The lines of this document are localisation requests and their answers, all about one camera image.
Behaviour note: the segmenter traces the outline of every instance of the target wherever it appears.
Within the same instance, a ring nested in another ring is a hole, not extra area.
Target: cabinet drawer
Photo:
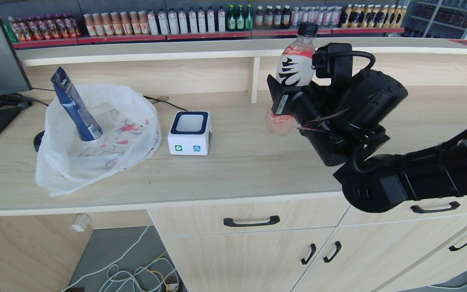
[[[453,204],[453,208],[450,205],[452,202],[457,202],[457,204]],[[441,211],[435,213],[416,213],[412,210],[412,206],[418,206],[422,210]],[[343,220],[341,220],[341,225],[426,219],[466,213],[467,196],[461,198],[432,198],[422,201],[406,201],[384,213],[365,213],[351,206],[343,217]]]
[[[305,200],[168,207],[148,212],[161,236],[179,236],[331,227],[348,205],[343,194],[330,193]]]

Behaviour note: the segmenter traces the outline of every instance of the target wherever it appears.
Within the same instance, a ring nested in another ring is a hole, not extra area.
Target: green bottle
[[[244,27],[247,31],[252,30],[253,28],[253,18],[252,18],[252,5],[246,5],[246,16],[244,17]]]
[[[244,16],[242,15],[242,4],[237,5],[237,30],[244,30]]]
[[[226,18],[226,28],[229,31],[235,31],[236,21],[234,16],[234,6],[228,5],[228,17]]]

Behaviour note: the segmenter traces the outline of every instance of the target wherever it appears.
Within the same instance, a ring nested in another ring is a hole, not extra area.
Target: white cable
[[[464,288],[466,286],[467,286],[467,282],[460,285],[460,286],[457,286],[457,287],[446,287],[446,286],[439,286],[439,285],[429,285],[428,287],[439,288],[439,289],[447,289],[447,290],[459,290],[459,289],[462,289],[462,288]]]

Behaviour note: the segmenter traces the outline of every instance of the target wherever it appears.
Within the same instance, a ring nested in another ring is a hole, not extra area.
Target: cabinet door
[[[336,228],[293,292],[370,292],[467,225],[467,214]],[[341,248],[332,258],[335,243]]]
[[[401,275],[380,292],[396,292],[417,287],[444,283],[467,270],[467,228],[455,235],[435,253],[421,259],[420,263]]]
[[[165,237],[189,292],[289,292],[334,228]]]

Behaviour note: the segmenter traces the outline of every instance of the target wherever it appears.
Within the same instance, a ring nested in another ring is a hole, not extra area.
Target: wooden panel
[[[310,245],[334,228],[165,237],[163,244],[189,292],[288,292],[307,265]]]
[[[467,86],[467,55],[451,54],[374,54],[374,70],[397,79],[405,86],[451,85]],[[266,77],[274,75],[278,57],[261,58],[258,90],[268,90]],[[354,58],[353,73],[368,63],[367,59]],[[328,79],[317,79],[320,85],[328,85]]]
[[[293,292],[368,292],[399,274],[467,225],[467,214],[338,227]],[[334,244],[341,250],[331,257]]]
[[[311,200],[148,209],[161,236],[265,231],[335,226],[349,204],[340,193]],[[237,224],[261,223],[278,215],[280,222],[258,227],[228,227],[224,218]]]
[[[146,210],[88,213],[93,229],[138,227],[150,225]]]
[[[0,291],[45,292],[67,287],[93,234],[76,232],[76,214],[0,217]]]
[[[75,85],[107,83],[125,85],[148,96],[201,92],[246,91],[248,58],[104,62],[65,64]],[[52,89],[57,65],[25,67],[33,87]],[[49,100],[54,92],[32,90],[25,96]]]
[[[419,260],[419,264],[379,292],[397,292],[422,286],[444,283],[467,271],[467,246],[459,251],[450,251],[450,246],[461,247],[467,243],[467,228],[455,235],[434,253]]]
[[[426,210],[434,209],[445,209],[449,208],[449,202],[458,202],[460,207],[455,210],[417,214],[410,208],[413,205],[419,205],[421,208]],[[403,220],[415,220],[415,219],[426,219],[449,215],[458,215],[467,213],[467,196],[456,198],[433,198],[422,201],[406,201],[398,205],[392,210],[384,213],[366,213],[360,211],[354,207],[349,207],[349,211],[341,220],[341,225],[352,225],[352,224],[364,224],[364,223],[375,223],[375,222],[392,222],[392,221],[403,221]]]

